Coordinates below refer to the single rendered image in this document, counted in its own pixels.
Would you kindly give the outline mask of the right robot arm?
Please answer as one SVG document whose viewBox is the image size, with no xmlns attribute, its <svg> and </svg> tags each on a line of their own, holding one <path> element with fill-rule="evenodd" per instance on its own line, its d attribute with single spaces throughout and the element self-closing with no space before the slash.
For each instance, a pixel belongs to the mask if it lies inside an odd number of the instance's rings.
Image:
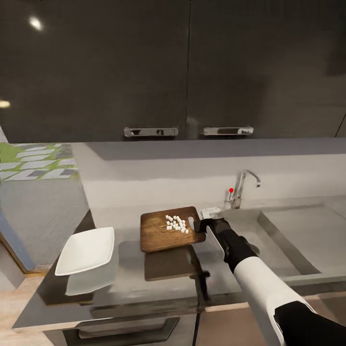
<svg viewBox="0 0 346 346">
<path fill-rule="evenodd" d="M 231 230 L 218 208 L 201 209 L 195 233 L 207 233 L 237 280 L 269 346 L 346 346 L 346 327 L 320 316 Z"/>
</svg>

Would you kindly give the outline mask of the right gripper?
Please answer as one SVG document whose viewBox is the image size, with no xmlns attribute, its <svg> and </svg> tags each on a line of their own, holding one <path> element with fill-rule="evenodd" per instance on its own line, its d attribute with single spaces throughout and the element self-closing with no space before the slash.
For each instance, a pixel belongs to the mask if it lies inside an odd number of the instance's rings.
<svg viewBox="0 0 346 346">
<path fill-rule="evenodd" d="M 200 221 L 193 221 L 194 224 L 194 229 L 195 229 L 195 233 L 207 233 L 207 231 L 205 230 L 205 224 L 209 219 L 204 219 L 204 220 L 200 220 Z"/>
</svg>

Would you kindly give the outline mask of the cutting board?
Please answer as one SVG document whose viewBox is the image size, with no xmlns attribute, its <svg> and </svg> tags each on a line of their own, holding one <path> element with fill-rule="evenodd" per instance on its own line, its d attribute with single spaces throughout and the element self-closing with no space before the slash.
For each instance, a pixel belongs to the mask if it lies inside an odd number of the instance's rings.
<svg viewBox="0 0 346 346">
<path fill-rule="evenodd" d="M 191 229 L 189 217 L 193 217 L 194 221 L 200 221 L 197 210 L 193 206 L 142 214 L 140 216 L 141 251 L 146 253 L 204 242 L 205 232 L 196 234 L 195 230 Z M 184 221 L 184 228 L 188 230 L 188 233 L 186 230 L 183 233 L 182 229 L 174 228 L 173 224 L 179 227 L 180 221 Z M 167 230 L 167 226 L 171 227 L 170 230 Z"/>
</svg>

